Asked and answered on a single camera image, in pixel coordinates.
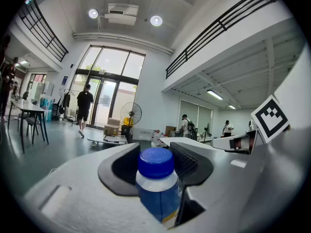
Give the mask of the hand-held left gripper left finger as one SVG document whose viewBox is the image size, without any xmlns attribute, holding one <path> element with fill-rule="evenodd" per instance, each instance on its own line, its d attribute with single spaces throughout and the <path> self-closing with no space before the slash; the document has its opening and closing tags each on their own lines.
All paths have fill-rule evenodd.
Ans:
<svg viewBox="0 0 311 233">
<path fill-rule="evenodd" d="M 102 161 L 132 143 L 76 157 L 33 185 L 25 203 L 57 232 L 165 232 L 139 197 L 118 196 L 98 177 Z"/>
</svg>

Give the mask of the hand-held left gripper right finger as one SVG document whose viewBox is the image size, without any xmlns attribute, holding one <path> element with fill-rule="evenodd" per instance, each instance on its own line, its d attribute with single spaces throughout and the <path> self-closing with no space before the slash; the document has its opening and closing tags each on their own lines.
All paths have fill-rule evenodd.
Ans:
<svg viewBox="0 0 311 233">
<path fill-rule="evenodd" d="M 258 233 L 292 202 L 292 144 L 271 141 L 250 155 L 172 142 L 183 195 L 175 232 Z"/>
</svg>

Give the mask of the blue-capped plastic bottle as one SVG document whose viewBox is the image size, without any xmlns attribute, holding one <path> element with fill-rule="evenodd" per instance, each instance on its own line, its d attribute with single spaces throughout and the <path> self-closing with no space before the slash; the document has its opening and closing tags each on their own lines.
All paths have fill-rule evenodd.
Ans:
<svg viewBox="0 0 311 233">
<path fill-rule="evenodd" d="M 139 154 L 136 187 L 146 209 L 165 228 L 172 229 L 179 213 L 182 191 L 170 150 L 148 148 Z"/>
</svg>

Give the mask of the grey roller blinds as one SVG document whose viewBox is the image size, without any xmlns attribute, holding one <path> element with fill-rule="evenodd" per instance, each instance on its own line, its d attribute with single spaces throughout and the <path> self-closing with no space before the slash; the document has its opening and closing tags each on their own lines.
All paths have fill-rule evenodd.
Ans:
<svg viewBox="0 0 311 233">
<path fill-rule="evenodd" d="M 180 116 L 187 115 L 187 118 L 193 122 L 198 129 L 198 133 L 204 132 L 207 125 L 211 125 L 212 110 L 196 105 L 187 101 L 180 102 Z"/>
</svg>

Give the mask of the grey platform cart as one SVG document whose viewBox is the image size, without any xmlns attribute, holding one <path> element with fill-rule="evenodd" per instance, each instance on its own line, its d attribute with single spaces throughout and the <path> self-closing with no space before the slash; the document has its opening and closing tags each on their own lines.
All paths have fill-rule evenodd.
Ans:
<svg viewBox="0 0 311 233">
<path fill-rule="evenodd" d="M 128 144 L 127 138 L 123 135 L 108 136 L 104 134 L 101 137 L 89 137 L 87 138 L 87 140 L 91 141 L 92 146 L 95 146 L 99 143 L 116 145 L 116 146 Z"/>
</svg>

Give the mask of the large cardboard box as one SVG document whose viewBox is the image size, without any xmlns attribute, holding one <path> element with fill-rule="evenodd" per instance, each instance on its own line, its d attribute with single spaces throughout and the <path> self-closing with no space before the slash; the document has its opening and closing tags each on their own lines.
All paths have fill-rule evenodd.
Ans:
<svg viewBox="0 0 311 233">
<path fill-rule="evenodd" d="M 104 135 L 107 136 L 116 136 L 119 135 L 119 125 L 105 124 L 104 126 Z"/>
</svg>

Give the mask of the black bin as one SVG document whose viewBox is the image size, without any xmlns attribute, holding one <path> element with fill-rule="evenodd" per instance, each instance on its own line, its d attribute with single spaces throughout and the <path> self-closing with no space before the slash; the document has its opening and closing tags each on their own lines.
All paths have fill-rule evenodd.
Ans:
<svg viewBox="0 0 311 233">
<path fill-rule="evenodd" d="M 127 143 L 131 143 L 131 129 L 132 126 L 122 125 L 121 127 L 121 135 L 125 136 Z"/>
</svg>

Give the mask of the black chair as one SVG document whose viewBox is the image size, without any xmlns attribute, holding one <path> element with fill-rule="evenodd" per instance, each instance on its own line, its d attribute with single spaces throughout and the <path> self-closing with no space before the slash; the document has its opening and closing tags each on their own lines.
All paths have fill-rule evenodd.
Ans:
<svg viewBox="0 0 311 233">
<path fill-rule="evenodd" d="M 34 137 L 35 134 L 39 135 L 39 130 L 41 130 L 41 135 L 43 138 L 43 141 L 47 141 L 48 138 L 46 136 L 46 126 L 45 126 L 45 120 L 44 120 L 44 110 L 39 107 L 39 110 L 29 110 L 28 116 L 26 117 L 27 122 L 27 132 L 26 134 L 29 134 L 29 130 L 31 130 L 31 137 L 32 137 L 32 144 L 34 143 Z"/>
</svg>

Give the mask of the teal box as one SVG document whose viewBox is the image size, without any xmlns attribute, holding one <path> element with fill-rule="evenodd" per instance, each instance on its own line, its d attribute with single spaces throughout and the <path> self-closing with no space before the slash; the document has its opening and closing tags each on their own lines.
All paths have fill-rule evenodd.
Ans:
<svg viewBox="0 0 311 233">
<path fill-rule="evenodd" d="M 49 98 L 40 98 L 40 107 L 45 111 L 44 112 L 44 119 L 45 121 L 51 121 L 52 119 L 52 106 L 53 100 Z"/>
</svg>

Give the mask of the dark hanging clothes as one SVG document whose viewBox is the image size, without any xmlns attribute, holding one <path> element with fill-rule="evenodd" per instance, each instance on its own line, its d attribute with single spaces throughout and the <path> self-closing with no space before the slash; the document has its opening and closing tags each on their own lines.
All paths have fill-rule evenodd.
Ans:
<svg viewBox="0 0 311 233">
<path fill-rule="evenodd" d="M 64 94 L 63 102 L 62 102 L 62 109 L 63 112 L 66 112 L 66 109 L 69 107 L 70 104 L 70 92 Z"/>
</svg>

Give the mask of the white table with black legs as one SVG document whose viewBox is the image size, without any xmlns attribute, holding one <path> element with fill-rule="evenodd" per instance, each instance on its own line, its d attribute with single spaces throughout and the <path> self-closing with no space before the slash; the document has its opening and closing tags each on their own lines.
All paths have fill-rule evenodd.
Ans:
<svg viewBox="0 0 311 233">
<path fill-rule="evenodd" d="M 10 99 L 10 110 L 9 110 L 9 116 L 8 116 L 8 124 L 7 124 L 7 130 L 9 130 L 10 126 L 10 118 L 11 118 L 11 111 L 13 106 L 16 106 L 21 111 L 21 119 L 19 123 L 19 135 L 21 139 L 21 146 L 22 146 L 22 152 L 25 153 L 24 149 L 24 138 L 23 138 L 23 122 L 24 122 L 24 114 L 34 114 L 35 115 L 35 124 L 33 126 L 33 133 L 35 133 L 35 126 L 37 123 L 37 117 L 39 117 L 39 125 L 41 128 L 41 133 L 43 135 L 43 140 L 49 144 L 47 130 L 46 130 L 46 121 L 45 121 L 45 110 L 41 107 L 34 105 L 31 102 L 25 102 L 23 99 Z"/>
</svg>

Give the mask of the tall white cabinets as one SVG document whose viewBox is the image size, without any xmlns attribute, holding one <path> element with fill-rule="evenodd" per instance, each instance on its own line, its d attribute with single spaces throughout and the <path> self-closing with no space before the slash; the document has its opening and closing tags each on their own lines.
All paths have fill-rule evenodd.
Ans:
<svg viewBox="0 0 311 233">
<path fill-rule="evenodd" d="M 29 91 L 29 96 L 32 100 L 39 101 L 41 95 L 51 96 L 54 84 L 51 82 L 36 82 L 33 81 Z"/>
</svg>

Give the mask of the black railing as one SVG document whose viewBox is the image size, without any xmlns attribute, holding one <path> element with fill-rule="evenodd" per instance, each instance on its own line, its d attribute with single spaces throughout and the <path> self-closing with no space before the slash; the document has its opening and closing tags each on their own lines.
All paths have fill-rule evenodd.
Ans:
<svg viewBox="0 0 311 233">
<path fill-rule="evenodd" d="M 259 9 L 278 0 L 241 0 L 230 7 L 222 15 L 207 26 L 166 68 L 166 78 L 169 78 L 184 63 L 215 38 L 229 30 L 235 24 L 245 19 Z"/>
<path fill-rule="evenodd" d="M 59 62 L 62 62 L 66 54 L 68 54 L 68 50 L 47 23 L 36 0 L 26 0 L 18 15 L 43 47 Z"/>
</svg>

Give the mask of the glass entrance door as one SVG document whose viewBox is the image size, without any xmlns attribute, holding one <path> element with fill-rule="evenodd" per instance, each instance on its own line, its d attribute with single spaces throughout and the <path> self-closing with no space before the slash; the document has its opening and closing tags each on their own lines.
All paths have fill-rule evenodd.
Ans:
<svg viewBox="0 0 311 233">
<path fill-rule="evenodd" d="M 124 104 L 134 102 L 145 56 L 131 50 L 90 46 L 80 61 L 70 89 L 89 83 L 94 102 L 87 126 L 102 129 L 110 117 L 119 118 Z"/>
</svg>

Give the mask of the black pedestal fan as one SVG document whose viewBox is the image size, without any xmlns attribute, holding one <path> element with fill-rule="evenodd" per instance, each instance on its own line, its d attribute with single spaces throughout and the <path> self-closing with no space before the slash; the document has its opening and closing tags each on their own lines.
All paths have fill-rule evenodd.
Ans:
<svg viewBox="0 0 311 233">
<path fill-rule="evenodd" d="M 141 117 L 142 117 L 141 107 L 134 102 L 128 102 L 124 104 L 123 107 L 121 108 L 120 117 L 121 117 L 122 125 L 124 125 L 123 121 L 125 117 L 133 117 L 134 125 L 136 125 L 141 120 Z"/>
</svg>

